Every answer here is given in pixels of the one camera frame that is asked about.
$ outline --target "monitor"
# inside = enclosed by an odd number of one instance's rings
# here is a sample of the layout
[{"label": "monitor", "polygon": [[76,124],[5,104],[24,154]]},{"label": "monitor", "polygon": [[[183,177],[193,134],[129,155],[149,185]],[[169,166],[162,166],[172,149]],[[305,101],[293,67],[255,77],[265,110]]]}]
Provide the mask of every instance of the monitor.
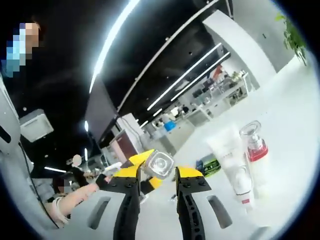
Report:
[{"label": "monitor", "polygon": [[111,130],[118,117],[105,84],[97,78],[89,96],[84,119],[97,143]]}]

